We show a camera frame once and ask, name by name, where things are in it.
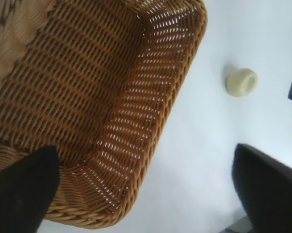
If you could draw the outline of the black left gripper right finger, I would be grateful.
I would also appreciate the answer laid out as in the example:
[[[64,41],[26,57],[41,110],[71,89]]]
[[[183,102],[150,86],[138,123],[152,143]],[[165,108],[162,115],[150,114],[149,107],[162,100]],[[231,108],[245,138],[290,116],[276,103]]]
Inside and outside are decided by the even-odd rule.
[[[254,232],[292,233],[292,168],[248,144],[238,144],[231,174]]]

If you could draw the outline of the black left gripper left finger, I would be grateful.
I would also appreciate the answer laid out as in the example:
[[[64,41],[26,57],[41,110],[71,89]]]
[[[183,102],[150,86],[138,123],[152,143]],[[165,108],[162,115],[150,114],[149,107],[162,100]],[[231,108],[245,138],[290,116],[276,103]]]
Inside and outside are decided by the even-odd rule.
[[[35,233],[60,183],[55,146],[43,146],[0,171],[0,233]]]

